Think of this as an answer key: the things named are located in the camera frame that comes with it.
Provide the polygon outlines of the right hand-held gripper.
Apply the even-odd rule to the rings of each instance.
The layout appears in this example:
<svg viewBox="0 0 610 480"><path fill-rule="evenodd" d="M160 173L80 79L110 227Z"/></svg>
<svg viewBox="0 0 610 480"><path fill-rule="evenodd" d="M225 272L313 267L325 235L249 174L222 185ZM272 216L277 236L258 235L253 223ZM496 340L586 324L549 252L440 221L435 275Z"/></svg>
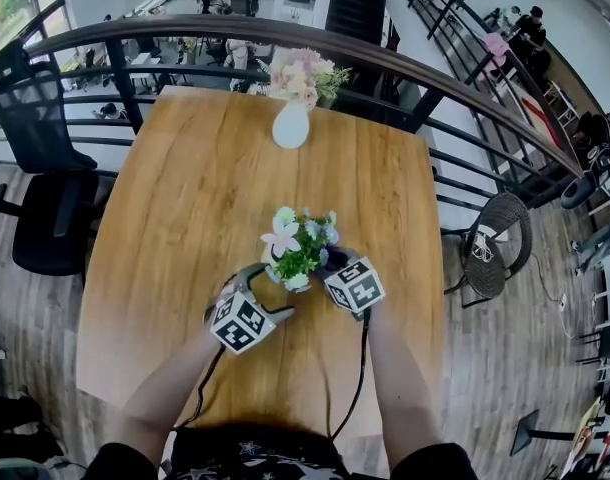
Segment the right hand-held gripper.
<svg viewBox="0 0 610 480"><path fill-rule="evenodd" d="M379 275L367 257L350 262L324 280L333 303L348 310L357 320L386 297Z"/></svg>

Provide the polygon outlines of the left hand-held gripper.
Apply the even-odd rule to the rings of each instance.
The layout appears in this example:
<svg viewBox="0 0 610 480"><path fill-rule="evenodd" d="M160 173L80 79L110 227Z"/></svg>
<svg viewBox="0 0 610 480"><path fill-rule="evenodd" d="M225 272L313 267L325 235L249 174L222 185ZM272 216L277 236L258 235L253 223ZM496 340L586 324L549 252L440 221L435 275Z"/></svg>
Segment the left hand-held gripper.
<svg viewBox="0 0 610 480"><path fill-rule="evenodd" d="M264 274L267 266L263 262L253 263L237 271L215 303L210 332L236 355L261 343L276 325L295 312L293 306L268 310L253 298L252 281Z"/></svg>

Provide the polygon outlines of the green plant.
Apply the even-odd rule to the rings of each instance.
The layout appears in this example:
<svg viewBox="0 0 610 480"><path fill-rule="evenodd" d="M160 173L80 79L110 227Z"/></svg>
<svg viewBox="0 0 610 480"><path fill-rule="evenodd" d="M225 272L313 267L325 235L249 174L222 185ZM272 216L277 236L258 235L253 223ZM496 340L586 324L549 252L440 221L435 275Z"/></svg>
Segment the green plant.
<svg viewBox="0 0 610 480"><path fill-rule="evenodd" d="M328 263L328 247L339 241L336 224L335 211L314 217L308 209L297 214L291 207L279 208L272 218L272 231L260 237L265 244L262 262L270 279L289 292L307 291L310 277Z"/></svg>

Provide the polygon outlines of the person's left forearm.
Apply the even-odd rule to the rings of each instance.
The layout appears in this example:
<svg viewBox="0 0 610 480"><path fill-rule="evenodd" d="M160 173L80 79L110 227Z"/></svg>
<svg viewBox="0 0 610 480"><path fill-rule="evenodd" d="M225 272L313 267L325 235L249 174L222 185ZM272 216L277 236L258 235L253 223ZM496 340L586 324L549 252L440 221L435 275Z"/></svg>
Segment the person's left forearm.
<svg viewBox="0 0 610 480"><path fill-rule="evenodd" d="M219 345L205 328L188 339L134 391L120 411L110 440L141 452L152 462L160 460L169 433Z"/></svg>

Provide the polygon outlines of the person's right forearm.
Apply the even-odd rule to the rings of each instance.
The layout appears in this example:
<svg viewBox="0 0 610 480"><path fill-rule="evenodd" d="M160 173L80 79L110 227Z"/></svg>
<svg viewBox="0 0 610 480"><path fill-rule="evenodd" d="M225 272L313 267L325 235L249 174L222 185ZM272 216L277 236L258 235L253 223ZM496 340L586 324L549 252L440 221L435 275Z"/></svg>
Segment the person's right forearm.
<svg viewBox="0 0 610 480"><path fill-rule="evenodd" d="M382 434L391 469L441 442L428 385L404 336L382 306L372 310L368 342Z"/></svg>

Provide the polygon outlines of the dark wicker chair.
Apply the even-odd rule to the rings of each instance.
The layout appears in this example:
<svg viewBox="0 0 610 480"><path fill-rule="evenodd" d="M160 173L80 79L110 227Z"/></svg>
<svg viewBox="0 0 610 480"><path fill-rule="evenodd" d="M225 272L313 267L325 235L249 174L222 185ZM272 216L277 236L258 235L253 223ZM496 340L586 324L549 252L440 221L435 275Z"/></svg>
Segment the dark wicker chair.
<svg viewBox="0 0 610 480"><path fill-rule="evenodd" d="M514 261L507 265L497 244L497 238L517 225L520 248ZM533 247L529 210L522 200L511 193L493 196L481 209L469 228L442 230L442 236L460 239L459 258L462 275L456 285L444 290L448 295L469 286L478 299L463 303L466 309L491 301L504 291L506 282L528 262Z"/></svg>

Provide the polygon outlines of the white vase with pink flowers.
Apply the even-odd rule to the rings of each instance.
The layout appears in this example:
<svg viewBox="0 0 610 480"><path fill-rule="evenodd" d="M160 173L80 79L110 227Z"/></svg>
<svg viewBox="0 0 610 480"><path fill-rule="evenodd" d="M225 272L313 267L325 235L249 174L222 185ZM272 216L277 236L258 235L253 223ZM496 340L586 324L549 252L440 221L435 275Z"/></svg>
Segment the white vase with pink flowers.
<svg viewBox="0 0 610 480"><path fill-rule="evenodd" d="M274 142L284 149L298 149L309 135L309 113L320 100L333 102L352 75L351 68L309 48L278 47L269 64L259 62L269 77L259 93L284 102L272 125Z"/></svg>

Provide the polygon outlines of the black floor stand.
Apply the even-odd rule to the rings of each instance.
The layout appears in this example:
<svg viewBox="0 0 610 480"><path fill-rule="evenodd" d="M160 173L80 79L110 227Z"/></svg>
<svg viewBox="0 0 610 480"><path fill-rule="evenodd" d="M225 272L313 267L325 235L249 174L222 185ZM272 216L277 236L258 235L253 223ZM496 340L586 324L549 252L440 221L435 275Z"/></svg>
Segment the black floor stand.
<svg viewBox="0 0 610 480"><path fill-rule="evenodd" d="M538 428L540 411L532 411L518 421L516 426L510 455L515 456L527 448L534 440L572 442L575 438L574 432L560 432L542 430Z"/></svg>

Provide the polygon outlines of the wooden-topped black railing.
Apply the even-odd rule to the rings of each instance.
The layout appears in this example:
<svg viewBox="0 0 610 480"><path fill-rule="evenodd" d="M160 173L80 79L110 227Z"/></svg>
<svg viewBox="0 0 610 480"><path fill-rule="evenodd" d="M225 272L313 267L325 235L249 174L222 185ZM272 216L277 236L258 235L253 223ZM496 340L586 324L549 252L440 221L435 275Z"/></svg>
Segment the wooden-topped black railing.
<svg viewBox="0 0 610 480"><path fill-rule="evenodd" d="M278 47L313 47L349 67L383 80L406 81L425 88L425 93L407 108L385 97L370 96L341 88L336 103L344 113L364 117L409 133L427 126L483 151L486 166L456 154L454 148L431 149L432 158L485 177L501 192L511 192L529 208L537 208L561 194L583 177L577 160L546 143L530 126L485 97L429 66L374 44L325 30L296 24L247 17L178 15L103 22L59 34L24 47L31 62L50 61L58 67L62 85L68 78L108 76L117 92L109 101L122 104L127 120L108 120L108 125L139 131L143 124L141 105L153 104L155 96L139 96L132 86L133 74L189 74L211 78L241 79L249 84L266 83L258 71L217 66L156 64L131 66L124 59L126 39L178 36L195 38L250 39Z"/></svg>

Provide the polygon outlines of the pink garment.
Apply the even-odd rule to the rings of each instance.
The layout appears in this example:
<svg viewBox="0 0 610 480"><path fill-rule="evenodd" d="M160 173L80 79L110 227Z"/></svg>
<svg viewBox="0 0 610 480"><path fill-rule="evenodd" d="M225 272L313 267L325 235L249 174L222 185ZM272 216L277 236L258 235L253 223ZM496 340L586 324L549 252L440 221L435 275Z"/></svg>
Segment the pink garment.
<svg viewBox="0 0 610 480"><path fill-rule="evenodd" d="M488 60L483 62L483 70L477 76L478 80L483 80L485 75L490 76L493 72L497 72L506 62L507 53L510 51L508 43L497 32L485 34L482 42L487 50Z"/></svg>

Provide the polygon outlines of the black staircase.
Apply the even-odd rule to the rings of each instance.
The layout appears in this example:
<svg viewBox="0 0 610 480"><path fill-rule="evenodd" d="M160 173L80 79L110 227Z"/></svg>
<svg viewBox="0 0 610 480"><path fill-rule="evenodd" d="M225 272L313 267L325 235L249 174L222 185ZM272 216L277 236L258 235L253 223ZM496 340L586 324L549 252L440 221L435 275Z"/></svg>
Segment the black staircase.
<svg viewBox="0 0 610 480"><path fill-rule="evenodd" d="M325 29L380 45L386 0L330 0Z"/></svg>

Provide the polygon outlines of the black bag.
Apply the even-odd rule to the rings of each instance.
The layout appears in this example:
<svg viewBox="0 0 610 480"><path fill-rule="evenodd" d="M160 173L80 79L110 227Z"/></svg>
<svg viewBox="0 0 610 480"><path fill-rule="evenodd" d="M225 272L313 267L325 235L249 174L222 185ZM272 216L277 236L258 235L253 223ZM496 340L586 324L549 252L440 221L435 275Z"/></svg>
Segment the black bag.
<svg viewBox="0 0 610 480"><path fill-rule="evenodd" d="M0 396L0 459L45 463L64 455L56 437L43 424L41 407L32 397Z"/></svg>

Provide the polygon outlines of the black metal railing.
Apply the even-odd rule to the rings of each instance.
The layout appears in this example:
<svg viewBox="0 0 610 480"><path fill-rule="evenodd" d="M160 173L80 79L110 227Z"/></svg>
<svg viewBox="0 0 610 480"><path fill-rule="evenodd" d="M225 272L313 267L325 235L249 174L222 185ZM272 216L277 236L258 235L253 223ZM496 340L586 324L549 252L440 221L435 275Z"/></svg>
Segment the black metal railing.
<svg viewBox="0 0 610 480"><path fill-rule="evenodd" d="M477 79L483 62L488 60L482 37L487 33L499 33L497 30L464 0L406 2L427 28L427 38L436 44L457 80L514 112L572 161L577 160L567 132L544 97L542 85L531 77L511 49L497 72L485 75L483 80Z"/></svg>

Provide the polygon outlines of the black mesh office chair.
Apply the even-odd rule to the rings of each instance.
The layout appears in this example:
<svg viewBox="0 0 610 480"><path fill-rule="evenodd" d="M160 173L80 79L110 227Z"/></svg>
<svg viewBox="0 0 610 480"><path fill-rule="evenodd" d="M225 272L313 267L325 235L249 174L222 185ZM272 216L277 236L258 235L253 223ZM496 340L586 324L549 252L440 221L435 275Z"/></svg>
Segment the black mesh office chair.
<svg viewBox="0 0 610 480"><path fill-rule="evenodd" d="M32 177L20 204L7 201L0 185L0 216L17 219L14 263L40 275L83 276L101 214L97 164L71 143L57 65L31 62L20 40L0 50L0 126Z"/></svg>

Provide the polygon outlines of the gray round device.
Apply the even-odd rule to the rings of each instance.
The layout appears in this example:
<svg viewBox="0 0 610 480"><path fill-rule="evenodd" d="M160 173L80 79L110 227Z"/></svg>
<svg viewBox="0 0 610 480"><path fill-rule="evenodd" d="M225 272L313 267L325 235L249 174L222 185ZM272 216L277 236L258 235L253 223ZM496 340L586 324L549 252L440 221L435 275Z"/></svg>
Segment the gray round device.
<svg viewBox="0 0 610 480"><path fill-rule="evenodd" d="M1 458L0 480L55 480L43 464L24 458Z"/></svg>

